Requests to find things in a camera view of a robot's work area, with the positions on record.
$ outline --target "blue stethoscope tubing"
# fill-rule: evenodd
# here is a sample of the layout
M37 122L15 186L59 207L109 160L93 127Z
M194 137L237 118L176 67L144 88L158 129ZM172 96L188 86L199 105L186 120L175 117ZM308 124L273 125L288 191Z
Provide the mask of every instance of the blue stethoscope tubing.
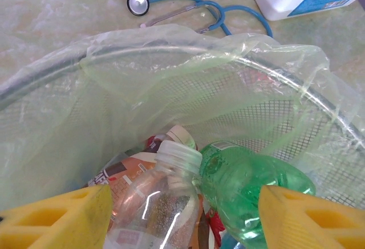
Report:
M164 0L149 0L150 3L155 3L155 2L160 2L160 1L164 1ZM270 37L273 37L273 31L271 30L270 25L267 22L267 20L260 13L256 12L255 10L253 10L251 8L248 8L248 7L242 6L242 5L232 5L232 6L222 7L217 2L205 1L205 0L192 0L192 1L196 2L197 7L203 6L203 5L208 5L208 6L215 7L219 11L219 13L221 15L220 17L217 15L217 13L213 9L208 8L209 12L213 15L213 17L217 19L217 22L215 24L209 26L209 30L215 30L216 28L221 27L223 32L226 35L232 35L230 30L224 24L225 13L227 11L241 10L241 11L245 11L245 12L253 15L254 17L256 17L261 22L261 24L264 26L267 35Z

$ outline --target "bottle cap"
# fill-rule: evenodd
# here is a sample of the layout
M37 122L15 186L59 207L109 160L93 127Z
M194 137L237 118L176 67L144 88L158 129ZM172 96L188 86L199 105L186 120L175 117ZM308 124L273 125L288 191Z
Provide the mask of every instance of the bottle cap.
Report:
M155 159L198 174L202 155L199 151L178 142L163 141Z
M194 149L196 147L193 137L181 125L175 125L166 133L166 135L170 136L175 142L179 142Z

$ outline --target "stethoscope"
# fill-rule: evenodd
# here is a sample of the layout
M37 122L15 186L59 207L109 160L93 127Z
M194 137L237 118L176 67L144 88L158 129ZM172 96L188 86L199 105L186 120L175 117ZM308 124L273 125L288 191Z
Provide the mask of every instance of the stethoscope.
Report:
M145 15L148 12L150 3L155 3L155 2L159 2L159 1L164 1L164 0L127 0L127 6L128 6L128 10L132 14L140 17L142 15ZM154 24L159 23L163 20L166 20L170 17L174 17L175 15L199 8L201 6L207 6L207 9L214 16L214 18L216 19L216 22L208 27L196 30L197 33L203 34L207 31L213 31L213 30L221 27L226 35L231 35L232 33L229 31L227 26L224 24L225 13L228 11L233 11L233 10L241 10L241 11L245 11L245 12L250 13L253 16L255 16L266 29L267 35L270 37L273 37L273 32L272 32L267 20L260 13L256 12L255 10L253 10L251 8L248 8L248 7L242 6L242 5L232 5L232 6L222 7L217 2L209 1L209 0L192 0L192 1L195 1L194 5L185 6L178 10L164 14L160 17L154 18L146 23L143 23L140 27L141 28L151 27Z

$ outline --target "table surface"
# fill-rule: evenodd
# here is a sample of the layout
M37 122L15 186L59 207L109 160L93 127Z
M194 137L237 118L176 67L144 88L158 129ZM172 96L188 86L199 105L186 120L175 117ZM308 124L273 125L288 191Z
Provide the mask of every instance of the table surface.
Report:
M245 5L258 10L255 0L213 0L223 6ZM21 67L84 37L112 30L137 28L168 11L188 4L166 1L153 4L146 16L129 13L126 0L0 0L0 80ZM205 9L181 14L163 23L202 28L213 22ZM231 32L265 34L250 14L232 11L226 25ZM331 70L365 93L365 11L359 2L348 7L270 22L274 39L281 44L321 47ZM218 29L209 35L223 37Z

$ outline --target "trash bin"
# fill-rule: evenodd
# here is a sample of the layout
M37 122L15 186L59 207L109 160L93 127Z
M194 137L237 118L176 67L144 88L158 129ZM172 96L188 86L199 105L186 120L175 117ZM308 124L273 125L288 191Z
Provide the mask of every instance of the trash bin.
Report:
M364 101L318 47L223 39L178 25L114 31L55 51L0 87L0 209L83 186L173 124L306 173L318 196L365 208Z

